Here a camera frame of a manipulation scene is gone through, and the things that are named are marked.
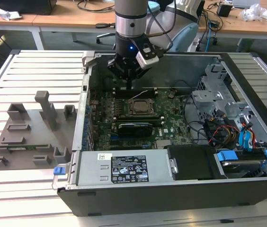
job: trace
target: aluminum extrusion table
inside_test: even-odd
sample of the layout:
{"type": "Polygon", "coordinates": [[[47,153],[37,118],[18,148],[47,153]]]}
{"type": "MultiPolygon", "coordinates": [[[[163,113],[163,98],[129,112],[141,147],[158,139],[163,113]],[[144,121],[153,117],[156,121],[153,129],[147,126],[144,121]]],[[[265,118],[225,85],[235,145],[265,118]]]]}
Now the aluminum extrusion table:
{"type": "MultiPolygon", "coordinates": [[[[0,70],[0,133],[11,102],[41,109],[38,90],[48,90],[56,109],[78,107],[83,51],[21,51],[11,54],[0,70]]],[[[230,56],[267,106],[267,66],[246,53],[230,56]]],[[[0,171],[0,227],[4,226],[265,226],[267,200],[255,206],[182,210],[156,213],[76,217],[52,189],[52,169],[0,171]]]]}

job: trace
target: warning label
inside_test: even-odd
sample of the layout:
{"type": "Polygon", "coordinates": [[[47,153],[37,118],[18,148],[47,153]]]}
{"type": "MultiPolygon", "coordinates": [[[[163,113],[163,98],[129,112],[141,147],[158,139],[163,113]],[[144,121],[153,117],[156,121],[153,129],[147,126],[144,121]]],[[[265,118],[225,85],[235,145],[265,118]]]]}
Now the warning label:
{"type": "Polygon", "coordinates": [[[146,156],[111,157],[112,183],[149,182],[146,156]]]}

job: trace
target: motherboard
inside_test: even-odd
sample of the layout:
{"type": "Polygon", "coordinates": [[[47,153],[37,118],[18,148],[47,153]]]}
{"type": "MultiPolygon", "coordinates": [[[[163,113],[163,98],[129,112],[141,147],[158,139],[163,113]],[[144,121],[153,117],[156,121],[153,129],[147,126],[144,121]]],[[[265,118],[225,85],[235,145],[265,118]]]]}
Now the motherboard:
{"type": "Polygon", "coordinates": [[[170,89],[90,91],[94,150],[163,149],[190,144],[183,96],[170,89]]]}

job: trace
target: cpu socket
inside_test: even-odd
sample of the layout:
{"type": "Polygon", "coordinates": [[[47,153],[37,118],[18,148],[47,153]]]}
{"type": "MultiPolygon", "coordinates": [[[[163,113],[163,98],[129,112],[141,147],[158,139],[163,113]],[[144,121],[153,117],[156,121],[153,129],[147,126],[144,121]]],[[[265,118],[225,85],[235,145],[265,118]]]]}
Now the cpu socket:
{"type": "Polygon", "coordinates": [[[141,115],[155,115],[153,109],[153,103],[151,99],[134,99],[128,101],[129,115],[141,116],[141,115]]]}

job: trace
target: table leg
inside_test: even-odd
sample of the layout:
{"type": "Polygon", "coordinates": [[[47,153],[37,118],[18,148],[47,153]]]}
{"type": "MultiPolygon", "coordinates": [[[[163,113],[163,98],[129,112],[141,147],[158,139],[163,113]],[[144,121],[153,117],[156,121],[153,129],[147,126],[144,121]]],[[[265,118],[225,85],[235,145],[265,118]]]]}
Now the table leg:
{"type": "Polygon", "coordinates": [[[31,30],[31,33],[33,34],[35,44],[37,46],[38,50],[44,50],[45,49],[45,43],[42,36],[42,32],[40,31],[39,27],[35,27],[31,30]]]}
{"type": "Polygon", "coordinates": [[[72,32],[71,36],[72,36],[72,41],[77,42],[77,34],[75,32],[72,32]]]}
{"type": "Polygon", "coordinates": [[[250,52],[251,46],[255,40],[254,39],[240,39],[237,46],[236,52],[250,52]]]}

